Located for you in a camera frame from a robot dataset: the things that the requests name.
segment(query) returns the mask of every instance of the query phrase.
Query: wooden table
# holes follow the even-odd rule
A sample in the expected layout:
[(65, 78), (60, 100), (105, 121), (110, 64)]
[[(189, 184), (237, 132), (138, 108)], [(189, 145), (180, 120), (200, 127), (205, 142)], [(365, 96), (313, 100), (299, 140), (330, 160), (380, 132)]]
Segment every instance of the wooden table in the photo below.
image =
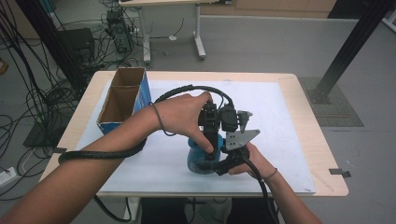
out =
[[(147, 71), (148, 80), (195, 80), (250, 82), (276, 82), (279, 84), (290, 117), (294, 124), (309, 171), (312, 175), (316, 193), (311, 196), (346, 196), (346, 182), (340, 175), (331, 175), (330, 168), (338, 168), (317, 120), (307, 102), (302, 87), (295, 75), (265, 73), (213, 73), (213, 72), (155, 72)], [(73, 150), (83, 135), (92, 111), (95, 108), (104, 86), (113, 78), (114, 71), (97, 72), (85, 91), (78, 108), (67, 126), (58, 147)], [(49, 161), (42, 178), (58, 165), (58, 154)]]
[[(214, 3), (217, 1), (219, 0), (132, 0), (126, 2), (119, 1), (119, 3), (121, 7), (136, 7), (138, 9), (137, 13), (139, 15), (139, 20), (140, 20), (140, 29), (143, 34), (143, 60), (145, 63), (149, 64), (151, 61), (151, 56), (150, 56), (150, 47), (149, 47), (149, 35), (146, 31), (146, 24), (145, 24), (145, 13), (144, 13), (145, 7), (161, 7), (161, 6), (176, 6), (176, 5), (194, 6), (195, 10), (193, 16), (195, 17), (195, 31), (193, 32), (193, 36), (195, 40), (195, 45), (198, 49), (198, 55), (201, 59), (204, 59), (206, 54), (205, 54), (204, 45), (202, 44), (202, 40), (201, 40), (200, 4)], [(174, 10), (172, 9), (169, 10), (169, 15), (175, 13), (176, 12)]]

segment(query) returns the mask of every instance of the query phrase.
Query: computer tower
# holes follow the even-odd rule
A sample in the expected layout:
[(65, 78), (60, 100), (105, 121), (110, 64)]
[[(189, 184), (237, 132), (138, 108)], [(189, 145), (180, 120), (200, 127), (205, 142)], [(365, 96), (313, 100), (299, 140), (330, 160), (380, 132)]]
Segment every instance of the computer tower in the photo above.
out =
[(108, 10), (106, 16), (108, 31), (114, 39), (114, 44), (118, 53), (132, 51), (132, 38), (129, 28), (122, 17), (122, 10)]
[(95, 42), (88, 28), (58, 31), (67, 51), (78, 63), (92, 62), (95, 55)]

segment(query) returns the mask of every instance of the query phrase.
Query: cardboard box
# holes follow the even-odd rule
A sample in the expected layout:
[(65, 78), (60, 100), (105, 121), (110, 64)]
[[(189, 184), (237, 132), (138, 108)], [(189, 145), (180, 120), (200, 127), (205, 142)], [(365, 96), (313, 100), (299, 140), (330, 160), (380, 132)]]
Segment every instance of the cardboard box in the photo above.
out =
[(109, 133), (150, 102), (146, 69), (119, 68), (111, 81), (97, 125), (103, 134)]

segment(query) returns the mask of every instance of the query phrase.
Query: black pole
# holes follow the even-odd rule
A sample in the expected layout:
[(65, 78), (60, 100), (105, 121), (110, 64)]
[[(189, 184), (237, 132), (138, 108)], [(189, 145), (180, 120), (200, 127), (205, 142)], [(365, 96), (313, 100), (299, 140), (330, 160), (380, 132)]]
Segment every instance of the black pole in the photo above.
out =
[(83, 77), (79, 67), (76, 66), (70, 53), (66, 50), (52, 19), (41, 6), (39, 0), (16, 0), (16, 2), (46, 45), (52, 58), (64, 72), (79, 99), (87, 88), (87, 80)]
[(356, 26), (353, 28), (343, 47), (338, 51), (332, 64), (326, 71), (319, 84), (309, 92), (313, 104), (328, 104), (329, 93), (335, 83), (358, 54), (361, 47), (373, 33), (378, 24), (389, 11), (394, 0), (374, 0), (363, 13)]

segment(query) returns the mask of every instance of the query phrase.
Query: gray floor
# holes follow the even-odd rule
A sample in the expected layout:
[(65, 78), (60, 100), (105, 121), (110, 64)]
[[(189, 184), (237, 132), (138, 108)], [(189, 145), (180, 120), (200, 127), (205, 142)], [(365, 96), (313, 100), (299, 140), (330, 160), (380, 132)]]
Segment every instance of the gray floor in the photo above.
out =
[[(63, 10), (69, 6), (66, 2), (63, 0), (58, 5), (61, 20), (87, 19), (84, 13)], [(181, 37), (174, 42), (153, 39), (152, 63), (148, 69), (293, 73), (297, 77), (322, 77), (355, 24), (356, 21), (343, 20), (203, 16), (202, 39), (207, 54), (204, 61), (196, 55), (192, 38)], [(155, 27), (162, 32), (168, 31)], [(187, 31), (183, 33), (185, 29), (183, 27), (181, 33), (189, 34)], [(11, 62), (6, 51), (1, 50), (0, 54)], [(338, 82), (364, 127), (322, 128), (338, 165), (352, 174), (346, 179), (349, 188), (346, 197), (304, 198), (324, 223), (395, 222), (396, 177), (392, 175), (396, 169), (395, 56), (396, 34), (381, 23)], [(42, 75), (36, 75), (40, 85), (46, 87), (48, 84)], [(14, 64), (11, 64), (7, 73), (0, 76), (0, 114), (17, 118), (26, 109), (23, 104), (24, 89)], [(28, 119), (19, 125), (7, 155), (0, 160), (2, 166), (15, 166), (27, 150), (21, 141), (30, 131), (32, 123)], [(29, 162), (34, 164), (36, 161), (29, 160), (26, 167)], [(34, 177), (22, 180), (13, 191), (0, 199), (21, 195), (36, 182)], [(215, 217), (221, 219), (226, 205), (213, 203), (212, 199), (206, 200), (217, 207)], [(14, 203), (0, 202), (0, 215)], [(105, 199), (105, 203), (118, 215), (123, 214), (123, 200), (109, 198)], [(186, 211), (191, 217), (191, 208), (187, 206)], [(74, 223), (113, 222), (95, 203), (90, 203)], [(193, 223), (205, 222), (197, 216)]]

